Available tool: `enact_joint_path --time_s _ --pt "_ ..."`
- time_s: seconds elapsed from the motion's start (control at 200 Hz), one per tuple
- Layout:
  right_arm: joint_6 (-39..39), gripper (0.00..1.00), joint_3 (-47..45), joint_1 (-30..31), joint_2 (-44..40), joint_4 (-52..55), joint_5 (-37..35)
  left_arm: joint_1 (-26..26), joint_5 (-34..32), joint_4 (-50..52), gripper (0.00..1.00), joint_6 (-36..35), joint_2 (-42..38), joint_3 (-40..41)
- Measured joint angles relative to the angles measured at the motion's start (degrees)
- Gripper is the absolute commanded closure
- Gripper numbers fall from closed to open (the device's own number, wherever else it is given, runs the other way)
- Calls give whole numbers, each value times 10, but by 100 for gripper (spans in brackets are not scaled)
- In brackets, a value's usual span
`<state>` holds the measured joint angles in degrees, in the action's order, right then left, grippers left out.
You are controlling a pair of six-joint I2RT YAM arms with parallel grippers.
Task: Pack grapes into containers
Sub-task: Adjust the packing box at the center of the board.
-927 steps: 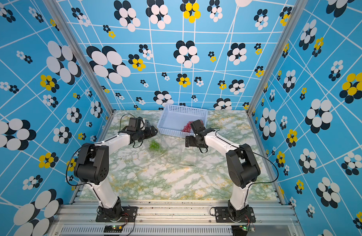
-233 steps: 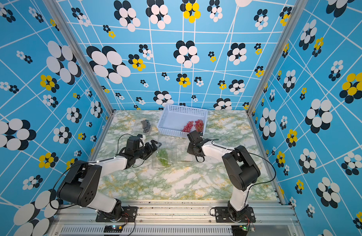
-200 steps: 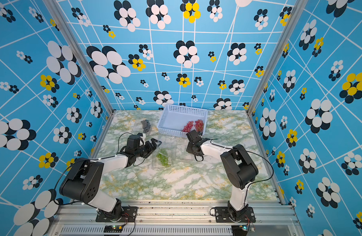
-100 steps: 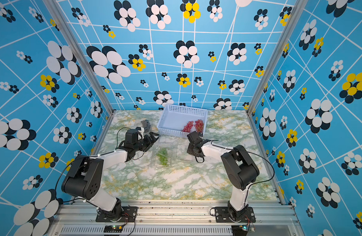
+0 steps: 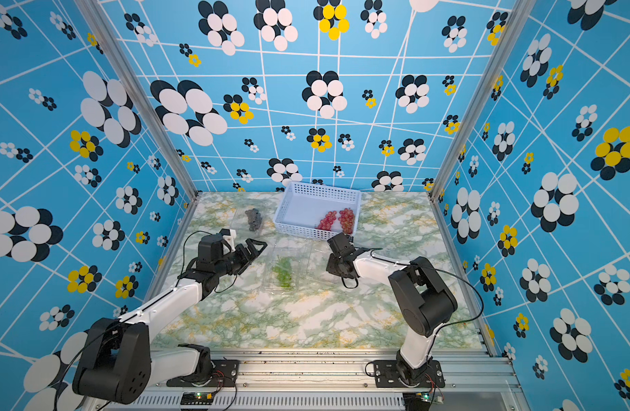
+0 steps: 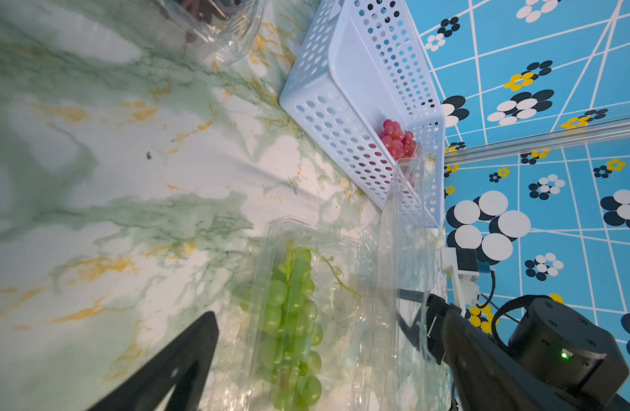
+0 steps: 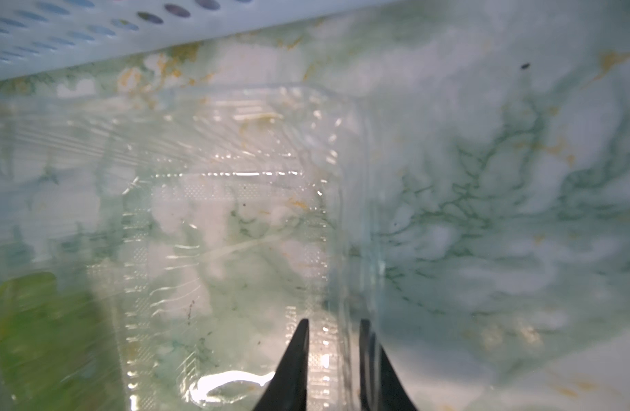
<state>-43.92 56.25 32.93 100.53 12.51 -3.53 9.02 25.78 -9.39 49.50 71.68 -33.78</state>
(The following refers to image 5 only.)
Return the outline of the black grape bunch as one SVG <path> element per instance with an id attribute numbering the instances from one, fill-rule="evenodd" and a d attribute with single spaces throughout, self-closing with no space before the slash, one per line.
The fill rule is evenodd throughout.
<path id="1" fill-rule="evenodd" d="M 245 210 L 248 229 L 251 232 L 260 231 L 263 226 L 263 216 L 260 210 L 256 208 Z"/>

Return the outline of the white perforated plastic basket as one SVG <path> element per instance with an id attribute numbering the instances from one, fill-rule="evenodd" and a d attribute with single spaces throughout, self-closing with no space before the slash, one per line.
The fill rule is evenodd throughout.
<path id="1" fill-rule="evenodd" d="M 353 236 L 356 233 L 362 193 L 358 190 L 310 183 L 290 183 L 275 213 L 274 224 L 279 233 L 326 241 L 344 233 L 339 213 L 351 208 L 355 215 Z M 317 226 L 327 212 L 337 211 L 337 221 L 331 231 L 320 231 Z"/>

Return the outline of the green grape bunch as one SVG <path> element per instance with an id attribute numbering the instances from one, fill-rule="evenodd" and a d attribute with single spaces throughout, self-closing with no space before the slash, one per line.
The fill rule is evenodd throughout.
<path id="1" fill-rule="evenodd" d="M 275 284 L 280 289 L 292 289 L 294 287 L 292 258 L 279 257 L 272 266 Z"/>

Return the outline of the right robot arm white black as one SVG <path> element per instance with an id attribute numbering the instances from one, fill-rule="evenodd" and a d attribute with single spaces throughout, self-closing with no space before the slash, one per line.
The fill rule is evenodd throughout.
<path id="1" fill-rule="evenodd" d="M 424 257 L 408 263 L 357 248 L 345 236 L 329 240 L 327 272 L 343 282 L 372 280 L 390 286 L 408 330 L 396 355 L 400 379 L 408 386 L 421 383 L 431 364 L 438 333 L 448 325 L 458 302 L 439 272 Z"/>

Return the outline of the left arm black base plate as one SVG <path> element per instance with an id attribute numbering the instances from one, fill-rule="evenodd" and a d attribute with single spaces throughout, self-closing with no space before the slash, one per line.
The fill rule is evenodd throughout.
<path id="1" fill-rule="evenodd" d="M 188 382 L 182 378 L 172 378 L 166 382 L 167 387 L 181 387 L 181 388 L 233 388 L 236 384 L 236 380 L 239 374 L 239 360 L 213 360 L 212 374 L 210 377 L 197 382 Z"/>

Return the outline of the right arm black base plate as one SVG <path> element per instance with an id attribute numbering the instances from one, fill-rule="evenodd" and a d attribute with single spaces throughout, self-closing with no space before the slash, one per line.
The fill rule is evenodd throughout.
<path id="1" fill-rule="evenodd" d="M 403 361 L 376 360 L 370 363 L 370 375 L 378 388 L 444 388 L 446 386 L 439 361 L 429 360 L 413 369 Z"/>

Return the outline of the clear plastic clamshell container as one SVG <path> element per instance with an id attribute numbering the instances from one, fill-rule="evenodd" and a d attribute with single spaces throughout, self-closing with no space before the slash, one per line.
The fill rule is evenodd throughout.
<path id="1" fill-rule="evenodd" d="M 231 220 L 230 229 L 236 232 L 238 240 L 262 240 L 274 233 L 272 216 L 268 207 L 259 204 L 240 205 Z"/>

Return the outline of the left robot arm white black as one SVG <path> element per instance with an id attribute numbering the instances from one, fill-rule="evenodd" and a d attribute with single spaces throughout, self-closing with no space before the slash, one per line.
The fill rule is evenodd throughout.
<path id="1" fill-rule="evenodd" d="M 184 311 L 212 294 L 222 277 L 239 277 L 268 247 L 254 239 L 234 244 L 233 236 L 227 229 L 203 236 L 197 256 L 173 286 L 131 313 L 97 320 L 74 357 L 73 392 L 130 404 L 148 385 L 175 378 L 204 385 L 215 378 L 209 348 L 182 344 L 176 349 L 154 351 L 151 344 Z"/>

